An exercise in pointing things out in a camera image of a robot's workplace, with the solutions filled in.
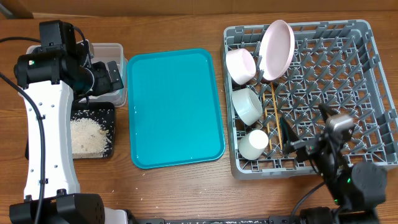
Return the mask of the large white plate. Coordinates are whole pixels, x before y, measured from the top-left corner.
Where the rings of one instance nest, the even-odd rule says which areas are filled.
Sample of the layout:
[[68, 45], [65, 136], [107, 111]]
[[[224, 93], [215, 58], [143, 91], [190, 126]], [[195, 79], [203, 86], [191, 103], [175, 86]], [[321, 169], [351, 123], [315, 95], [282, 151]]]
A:
[[291, 26], [283, 20], [274, 21], [261, 40], [259, 69], [268, 81], [281, 77], [294, 56], [295, 37]]

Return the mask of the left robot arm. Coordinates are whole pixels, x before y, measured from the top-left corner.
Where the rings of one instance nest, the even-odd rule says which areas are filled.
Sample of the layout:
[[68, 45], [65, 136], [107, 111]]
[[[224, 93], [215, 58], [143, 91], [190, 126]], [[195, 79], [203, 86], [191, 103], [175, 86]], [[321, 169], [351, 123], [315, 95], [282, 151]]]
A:
[[72, 156], [70, 118], [74, 101], [123, 88], [116, 62], [91, 62], [79, 28], [60, 20], [41, 22], [40, 46], [21, 55], [12, 87], [25, 102], [29, 170], [24, 200], [9, 207], [13, 223], [134, 223], [129, 210], [104, 206], [83, 194]]

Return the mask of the wooden chopstick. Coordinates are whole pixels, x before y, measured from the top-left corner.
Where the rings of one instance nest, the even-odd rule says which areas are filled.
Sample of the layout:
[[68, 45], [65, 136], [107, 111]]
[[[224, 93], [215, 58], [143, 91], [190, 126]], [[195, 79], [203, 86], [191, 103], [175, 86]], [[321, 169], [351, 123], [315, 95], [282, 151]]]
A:
[[274, 85], [273, 85], [272, 81], [271, 81], [271, 93], [272, 93], [272, 102], [273, 102], [273, 106], [274, 106], [274, 116], [275, 116], [275, 120], [276, 120], [277, 131], [278, 131], [279, 146], [280, 146], [280, 150], [283, 151], [282, 135], [281, 135], [280, 124], [279, 124], [279, 115], [277, 112], [276, 97], [275, 97]]
[[[269, 104], [269, 101], [266, 99], [265, 94], [262, 95], [263, 103], [264, 103], [264, 115], [266, 119], [266, 127], [267, 127], [267, 133], [270, 134], [270, 126], [269, 126], [269, 119], [268, 119], [268, 112], [267, 112], [267, 105]], [[268, 136], [269, 138], [269, 149], [272, 150], [272, 141], [271, 137]]]

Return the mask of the white paper cup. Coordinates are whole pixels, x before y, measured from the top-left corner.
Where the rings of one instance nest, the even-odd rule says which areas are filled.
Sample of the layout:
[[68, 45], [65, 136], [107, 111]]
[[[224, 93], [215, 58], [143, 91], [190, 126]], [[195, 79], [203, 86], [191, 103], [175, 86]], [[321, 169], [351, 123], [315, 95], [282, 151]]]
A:
[[269, 144], [268, 135], [259, 129], [251, 131], [238, 143], [239, 153], [247, 160], [256, 160]]

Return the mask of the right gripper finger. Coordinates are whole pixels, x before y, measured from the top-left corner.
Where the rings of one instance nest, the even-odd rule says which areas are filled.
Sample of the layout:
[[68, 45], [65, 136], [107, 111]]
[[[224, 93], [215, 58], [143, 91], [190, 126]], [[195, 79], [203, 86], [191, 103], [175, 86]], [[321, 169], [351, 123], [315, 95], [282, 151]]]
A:
[[318, 105], [318, 109], [321, 112], [322, 119], [324, 123], [327, 123], [328, 120], [334, 118], [336, 115], [339, 115], [339, 112], [331, 109], [328, 105], [324, 103], [320, 103]]
[[294, 130], [290, 127], [285, 118], [279, 118], [280, 130], [282, 133], [282, 148], [283, 152], [295, 152], [295, 143], [300, 141]]

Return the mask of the grey bowl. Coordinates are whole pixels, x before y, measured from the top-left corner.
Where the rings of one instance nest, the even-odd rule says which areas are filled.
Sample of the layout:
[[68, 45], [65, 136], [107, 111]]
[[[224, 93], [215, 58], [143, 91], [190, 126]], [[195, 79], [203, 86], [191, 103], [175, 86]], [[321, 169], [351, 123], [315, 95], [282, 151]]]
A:
[[249, 88], [232, 92], [235, 111], [248, 126], [254, 124], [262, 116], [262, 105], [257, 95]]

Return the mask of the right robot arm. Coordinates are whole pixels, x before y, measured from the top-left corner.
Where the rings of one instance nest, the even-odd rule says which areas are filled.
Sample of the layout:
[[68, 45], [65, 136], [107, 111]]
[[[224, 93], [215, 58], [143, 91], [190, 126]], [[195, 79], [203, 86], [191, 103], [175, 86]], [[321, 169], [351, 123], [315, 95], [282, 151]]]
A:
[[[296, 154], [297, 162], [309, 161], [322, 177], [292, 210], [290, 223], [379, 223], [376, 207], [386, 201], [387, 172], [372, 162], [349, 166], [341, 150], [351, 141], [354, 120], [325, 104], [319, 110], [325, 123], [323, 130], [309, 140], [301, 140], [283, 117], [279, 119], [285, 155]], [[301, 209], [301, 204], [321, 187], [327, 187], [337, 208]]]

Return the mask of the pink small bowl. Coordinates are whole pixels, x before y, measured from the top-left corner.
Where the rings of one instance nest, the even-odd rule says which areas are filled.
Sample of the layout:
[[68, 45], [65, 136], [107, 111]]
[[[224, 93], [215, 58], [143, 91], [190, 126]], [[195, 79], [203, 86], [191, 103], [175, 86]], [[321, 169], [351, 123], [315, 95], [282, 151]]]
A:
[[239, 85], [247, 83], [256, 74], [256, 64], [246, 49], [227, 52], [226, 66], [231, 78]]

